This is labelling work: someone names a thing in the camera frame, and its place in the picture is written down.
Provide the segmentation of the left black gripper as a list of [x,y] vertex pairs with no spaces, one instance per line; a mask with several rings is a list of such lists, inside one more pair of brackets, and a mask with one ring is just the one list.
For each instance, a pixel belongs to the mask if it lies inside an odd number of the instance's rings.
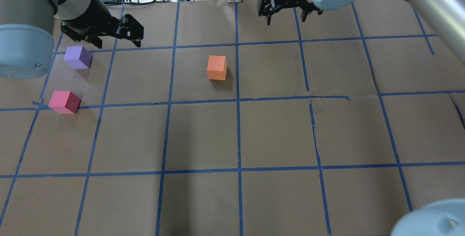
[[97,49],[102,49],[103,36],[131,41],[138,48],[144,39],[144,27],[135,17],[124,14],[121,19],[117,19],[100,0],[91,0],[79,17],[61,21],[60,30],[71,40],[85,41]]

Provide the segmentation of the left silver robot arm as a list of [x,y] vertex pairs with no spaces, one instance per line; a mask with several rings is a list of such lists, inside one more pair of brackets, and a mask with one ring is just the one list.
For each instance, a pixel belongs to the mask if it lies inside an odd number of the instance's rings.
[[54,50],[53,21],[76,42],[102,48],[103,36],[126,39],[136,47],[144,27],[129,14],[112,16],[101,0],[0,0],[0,75],[36,79],[48,73]]

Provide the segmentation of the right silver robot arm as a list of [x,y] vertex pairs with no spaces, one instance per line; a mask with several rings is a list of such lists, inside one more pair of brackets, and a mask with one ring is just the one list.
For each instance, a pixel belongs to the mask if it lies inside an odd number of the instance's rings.
[[[317,11],[333,11],[355,0],[258,0],[258,15],[270,24],[275,13],[286,8],[302,9],[301,20]],[[464,0],[404,0],[429,23],[455,56],[464,62]],[[464,199],[428,204],[403,216],[392,236],[463,236]]]

